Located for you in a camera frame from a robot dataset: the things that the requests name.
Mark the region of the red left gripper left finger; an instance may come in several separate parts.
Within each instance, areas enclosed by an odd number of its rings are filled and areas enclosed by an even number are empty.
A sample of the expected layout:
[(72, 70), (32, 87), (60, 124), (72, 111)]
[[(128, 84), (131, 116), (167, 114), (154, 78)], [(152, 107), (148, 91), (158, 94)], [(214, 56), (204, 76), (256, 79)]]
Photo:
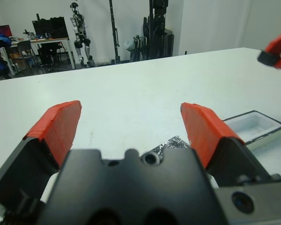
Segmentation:
[(72, 147), (81, 109), (79, 100), (54, 105), (21, 139), (0, 168), (0, 211), (40, 200)]

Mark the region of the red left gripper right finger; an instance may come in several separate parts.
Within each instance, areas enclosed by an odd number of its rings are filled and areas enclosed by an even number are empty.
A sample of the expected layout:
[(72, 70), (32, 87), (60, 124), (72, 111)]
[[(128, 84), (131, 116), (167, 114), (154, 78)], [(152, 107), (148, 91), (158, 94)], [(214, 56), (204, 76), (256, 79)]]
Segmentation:
[(270, 175), (245, 142), (212, 109), (182, 103), (180, 111), (191, 148), (218, 186), (281, 182), (281, 176)]

